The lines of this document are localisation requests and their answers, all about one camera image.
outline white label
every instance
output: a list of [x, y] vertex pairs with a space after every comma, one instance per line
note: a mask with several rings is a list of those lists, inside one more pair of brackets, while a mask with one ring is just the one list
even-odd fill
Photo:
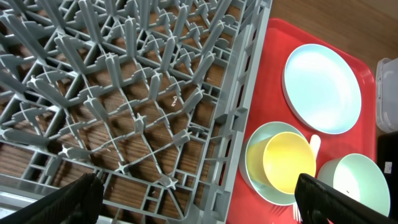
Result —
[[392, 170], [392, 162], [386, 162], [386, 164], [384, 165], [384, 173], [391, 174], [391, 170]]

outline dish rack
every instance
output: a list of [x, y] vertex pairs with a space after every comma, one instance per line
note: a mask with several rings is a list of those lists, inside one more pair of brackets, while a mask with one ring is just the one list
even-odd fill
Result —
[[85, 172], [98, 223], [224, 223], [271, 0], [0, 0], [0, 201]]

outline cup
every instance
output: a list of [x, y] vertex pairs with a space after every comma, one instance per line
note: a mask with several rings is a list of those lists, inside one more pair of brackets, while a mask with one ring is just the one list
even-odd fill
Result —
[[387, 181], [380, 168], [364, 155], [348, 154], [325, 163], [318, 180], [385, 216], [390, 212]]
[[282, 132], [248, 147], [246, 157], [252, 180], [294, 194], [301, 173], [315, 175], [315, 155], [307, 140], [298, 134]]

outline utensil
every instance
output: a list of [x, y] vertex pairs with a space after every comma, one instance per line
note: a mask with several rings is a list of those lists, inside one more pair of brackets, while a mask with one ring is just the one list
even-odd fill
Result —
[[286, 131], [296, 133], [299, 134], [301, 137], [304, 137], [304, 135], [298, 129], [287, 123], [279, 121], [266, 123], [258, 127], [253, 132], [251, 137], [244, 142], [242, 146], [241, 156], [239, 158], [239, 171], [242, 175], [242, 178], [248, 184], [248, 186], [252, 188], [260, 197], [262, 197], [267, 202], [279, 206], [286, 206], [293, 204], [295, 202], [294, 195], [283, 194], [282, 192], [276, 190], [275, 188], [268, 187], [264, 184], [256, 182], [255, 180], [252, 180], [249, 177], [249, 172], [246, 166], [246, 154], [249, 146], [263, 139], [267, 139], [270, 136], [274, 136], [278, 133]]
[[315, 175], [315, 156], [307, 140], [282, 132], [248, 147], [250, 177], [285, 194], [294, 194], [301, 173]]
[[327, 162], [318, 180], [365, 206], [388, 216], [390, 191], [380, 168], [362, 154], [348, 154]]
[[[318, 135], [313, 134], [310, 139], [310, 146], [313, 154], [315, 155], [315, 159], [317, 159], [319, 148], [321, 146], [321, 138]], [[293, 203], [293, 218], [300, 223], [303, 221], [301, 218], [299, 207], [297, 206], [297, 202]]]
[[282, 77], [287, 104], [301, 122], [327, 134], [350, 130], [361, 112], [361, 92], [349, 65], [318, 44], [296, 48]]

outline black object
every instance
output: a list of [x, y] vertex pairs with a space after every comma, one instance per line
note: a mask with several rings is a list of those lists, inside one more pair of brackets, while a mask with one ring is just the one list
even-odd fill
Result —
[[95, 224], [104, 187], [95, 174], [78, 180], [0, 220], [0, 224]]
[[377, 140], [377, 165], [390, 190], [390, 217], [398, 220], [398, 132], [383, 134]]
[[298, 177], [295, 198], [303, 224], [398, 224], [308, 174]]

